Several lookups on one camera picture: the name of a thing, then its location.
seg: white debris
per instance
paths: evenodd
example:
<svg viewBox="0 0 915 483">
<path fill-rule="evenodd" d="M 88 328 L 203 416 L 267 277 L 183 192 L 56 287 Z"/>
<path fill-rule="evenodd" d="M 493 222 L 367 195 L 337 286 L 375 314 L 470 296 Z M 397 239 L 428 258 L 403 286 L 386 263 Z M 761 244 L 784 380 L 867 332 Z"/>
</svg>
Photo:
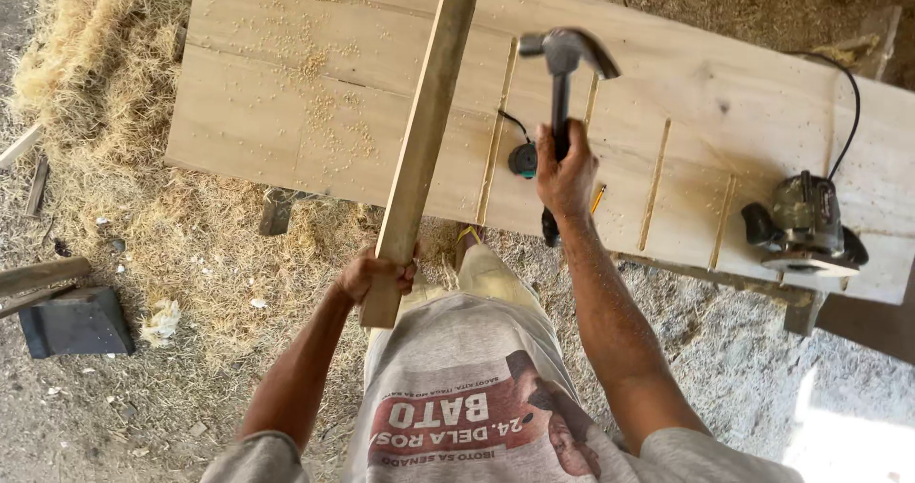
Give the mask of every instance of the white debris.
<svg viewBox="0 0 915 483">
<path fill-rule="evenodd" d="M 201 422 L 197 422 L 196 424 L 190 426 L 190 429 L 188 430 L 188 433 L 190 433 L 191 436 L 200 436 L 200 435 L 203 434 L 203 432 L 205 432 L 207 429 L 208 429 L 208 428 L 207 428 L 207 425 L 206 425 L 206 424 L 201 423 Z"/>
<path fill-rule="evenodd" d="M 160 309 L 153 316 L 143 319 L 140 325 L 140 338 L 149 342 L 151 347 L 165 347 L 171 343 L 168 337 L 175 334 L 181 311 L 177 308 L 177 301 L 170 299 L 162 299 L 156 302 L 154 307 Z"/>
</svg>

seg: man's left hand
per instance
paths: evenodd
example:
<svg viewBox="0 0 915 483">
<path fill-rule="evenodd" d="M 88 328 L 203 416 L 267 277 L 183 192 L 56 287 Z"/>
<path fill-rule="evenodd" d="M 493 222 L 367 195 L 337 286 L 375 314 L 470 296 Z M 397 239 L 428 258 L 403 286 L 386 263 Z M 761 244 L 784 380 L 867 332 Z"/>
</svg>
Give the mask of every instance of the man's left hand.
<svg viewBox="0 0 915 483">
<path fill-rule="evenodd" d="M 359 255 L 343 269 L 343 273 L 337 278 L 336 284 L 340 290 L 357 304 L 361 304 L 368 293 L 369 287 L 372 286 L 372 279 L 375 276 L 389 276 L 397 278 L 397 288 L 402 295 L 413 291 L 413 278 L 417 275 L 417 264 L 410 262 L 406 267 L 401 267 L 391 262 L 375 258 L 375 246 L 363 249 Z"/>
</svg>

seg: pencil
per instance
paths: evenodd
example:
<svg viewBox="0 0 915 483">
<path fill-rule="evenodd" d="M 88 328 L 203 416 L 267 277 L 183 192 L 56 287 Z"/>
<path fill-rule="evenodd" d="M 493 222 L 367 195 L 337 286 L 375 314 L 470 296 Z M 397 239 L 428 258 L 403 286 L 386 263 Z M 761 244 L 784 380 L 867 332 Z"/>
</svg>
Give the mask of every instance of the pencil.
<svg viewBox="0 0 915 483">
<path fill-rule="evenodd" d="M 604 190 L 607 190 L 607 186 L 606 186 L 606 185 L 601 186 L 600 192 L 598 192 L 598 197 L 597 197 L 596 199 L 594 199 L 594 204 L 591 205 L 591 215 L 594 215 L 594 210 L 598 209 L 598 205 L 600 204 L 600 200 L 601 200 L 602 197 L 604 197 Z"/>
</svg>

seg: workbench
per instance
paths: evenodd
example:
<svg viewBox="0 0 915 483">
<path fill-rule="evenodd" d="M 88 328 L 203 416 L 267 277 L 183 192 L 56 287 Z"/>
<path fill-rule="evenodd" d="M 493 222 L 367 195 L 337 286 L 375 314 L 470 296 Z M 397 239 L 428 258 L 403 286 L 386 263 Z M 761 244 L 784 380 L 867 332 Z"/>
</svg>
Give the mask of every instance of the workbench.
<svg viewBox="0 0 915 483">
<path fill-rule="evenodd" d="M 166 161 L 383 206 L 437 0 L 193 0 Z M 532 235 L 543 205 L 509 173 L 549 118 L 543 59 L 517 38 L 573 25 L 622 78 L 576 72 L 607 192 L 613 252 L 902 302 L 915 257 L 915 95 L 858 80 L 862 116 L 835 178 L 843 223 L 871 261 L 850 279 L 778 274 L 746 243 L 740 209 L 804 169 L 824 174 L 854 118 L 839 71 L 602 0 L 478 0 L 425 213 Z"/>
</svg>

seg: hammer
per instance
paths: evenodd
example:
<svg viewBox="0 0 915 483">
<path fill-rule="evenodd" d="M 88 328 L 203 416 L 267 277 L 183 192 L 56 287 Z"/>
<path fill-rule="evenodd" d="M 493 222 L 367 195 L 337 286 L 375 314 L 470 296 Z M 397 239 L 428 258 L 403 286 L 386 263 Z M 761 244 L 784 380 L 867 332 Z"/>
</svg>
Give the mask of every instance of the hammer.
<svg viewBox="0 0 915 483">
<path fill-rule="evenodd" d="M 620 76 L 620 68 L 604 47 L 580 29 L 556 28 L 545 34 L 524 34 L 520 37 L 518 54 L 521 57 L 546 56 L 546 68 L 553 76 L 553 138 L 556 142 L 556 161 L 562 161 L 569 152 L 568 112 L 569 76 L 584 58 L 601 80 Z M 543 238 L 546 245 L 555 247 L 559 242 L 559 227 L 553 213 L 543 208 Z"/>
</svg>

